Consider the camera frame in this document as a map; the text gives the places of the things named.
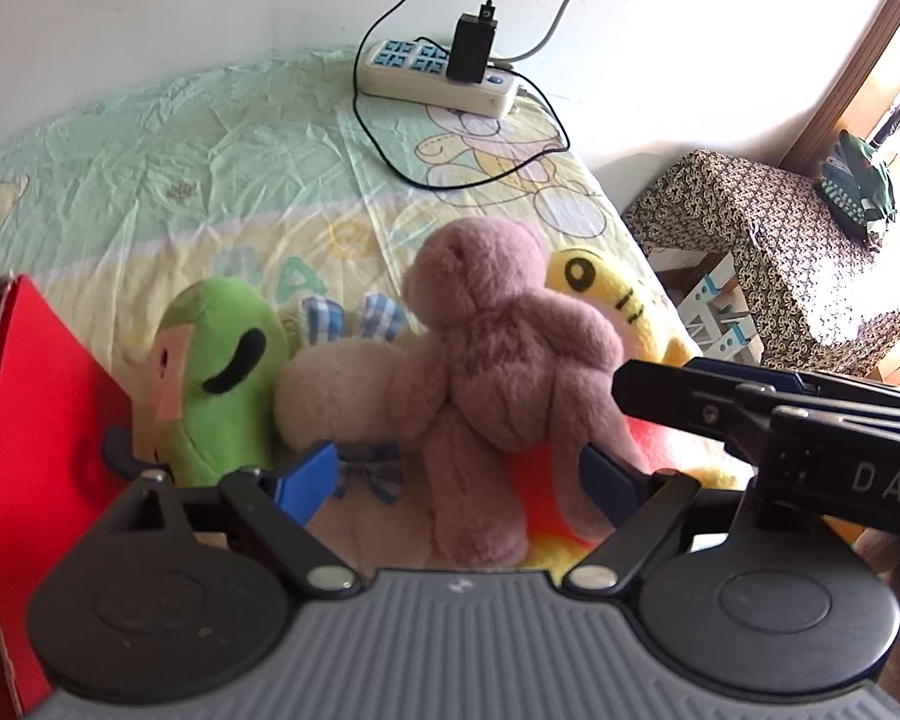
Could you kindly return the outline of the yellow tiger plush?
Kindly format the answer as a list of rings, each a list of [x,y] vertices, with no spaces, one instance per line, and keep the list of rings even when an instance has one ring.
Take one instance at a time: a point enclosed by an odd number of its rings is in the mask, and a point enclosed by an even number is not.
[[[600,310],[621,337],[626,358],[679,367],[699,355],[670,303],[647,288],[630,266],[614,265],[591,250],[562,249],[549,260],[546,286]],[[658,465],[678,468],[706,488],[741,489],[748,483],[749,466],[715,440],[642,419],[626,422],[640,450]],[[528,553],[521,565],[560,580],[593,544],[575,536],[557,510],[548,445],[510,455],[507,468],[526,509]]]

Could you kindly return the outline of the large white plush bunny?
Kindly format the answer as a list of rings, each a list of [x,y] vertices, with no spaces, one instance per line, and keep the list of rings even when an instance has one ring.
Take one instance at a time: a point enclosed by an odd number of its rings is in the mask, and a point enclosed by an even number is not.
[[[330,550],[370,577],[382,567],[422,569],[436,555],[434,512],[422,460],[398,440],[386,394],[404,361],[403,308],[385,294],[364,298],[351,320],[323,296],[301,302],[305,344],[279,369],[274,422],[284,444],[331,442],[338,471],[308,522]]]

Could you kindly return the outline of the pink teddy bear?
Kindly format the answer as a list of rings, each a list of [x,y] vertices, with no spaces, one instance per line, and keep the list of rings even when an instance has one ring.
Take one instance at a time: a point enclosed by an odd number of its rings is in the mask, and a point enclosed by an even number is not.
[[[424,332],[388,406],[424,461],[437,548],[453,567],[515,566],[528,553],[514,455],[548,447],[557,510],[590,541],[613,525],[583,492],[580,452],[596,445],[652,468],[611,394],[621,338],[600,310],[548,288],[548,262],[532,227],[463,218],[432,232],[404,275],[404,305]]]

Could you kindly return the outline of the patterned cloth covered stool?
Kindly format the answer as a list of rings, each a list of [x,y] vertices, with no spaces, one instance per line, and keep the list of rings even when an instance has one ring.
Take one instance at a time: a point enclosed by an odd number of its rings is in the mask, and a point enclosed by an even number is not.
[[[806,177],[695,149],[624,223],[647,254],[730,255],[766,366],[865,376],[900,340],[900,270],[852,242]]]

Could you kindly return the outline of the green plush toy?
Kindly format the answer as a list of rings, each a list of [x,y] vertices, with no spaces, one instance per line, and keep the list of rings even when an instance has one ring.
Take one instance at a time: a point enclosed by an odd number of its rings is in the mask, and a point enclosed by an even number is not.
[[[198,281],[167,305],[146,362],[151,448],[110,427],[103,463],[133,479],[167,473],[204,488],[244,466],[269,470],[276,455],[272,399],[279,369],[299,343],[258,289],[238,278]]]

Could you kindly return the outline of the red cardboard storage box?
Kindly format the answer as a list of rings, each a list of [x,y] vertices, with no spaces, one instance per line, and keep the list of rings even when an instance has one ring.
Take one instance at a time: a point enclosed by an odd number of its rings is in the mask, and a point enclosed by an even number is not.
[[[27,277],[0,281],[0,715],[50,692],[25,632],[30,596],[123,491],[103,434],[131,403]]]

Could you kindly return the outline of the green cartoon bed sheet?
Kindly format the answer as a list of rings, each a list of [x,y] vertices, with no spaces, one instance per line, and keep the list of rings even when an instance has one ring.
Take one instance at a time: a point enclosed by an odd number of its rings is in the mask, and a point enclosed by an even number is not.
[[[673,307],[595,177],[556,143],[530,99],[498,121],[354,101],[344,54],[203,71],[0,149],[0,281],[30,278],[123,388],[145,457],[155,329],[206,278],[251,284],[292,327],[308,296],[356,320],[368,294],[400,292],[436,227],[497,215],[630,266]]]

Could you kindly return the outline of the black charger adapter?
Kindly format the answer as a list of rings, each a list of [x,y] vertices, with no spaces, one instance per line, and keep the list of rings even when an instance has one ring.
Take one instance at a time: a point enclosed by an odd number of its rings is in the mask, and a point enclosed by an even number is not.
[[[496,9],[491,2],[482,5],[476,15],[463,13],[458,18],[445,70],[450,82],[468,85],[482,82],[484,70],[489,65],[496,28]]]

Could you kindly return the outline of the white power strip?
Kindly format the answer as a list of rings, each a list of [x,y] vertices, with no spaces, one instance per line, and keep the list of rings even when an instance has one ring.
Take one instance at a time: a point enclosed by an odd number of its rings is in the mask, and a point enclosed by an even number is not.
[[[364,50],[357,67],[357,89],[368,96],[493,119],[509,114],[520,86],[514,75],[489,68],[479,83],[453,82],[447,65],[447,52],[434,44],[386,39]]]

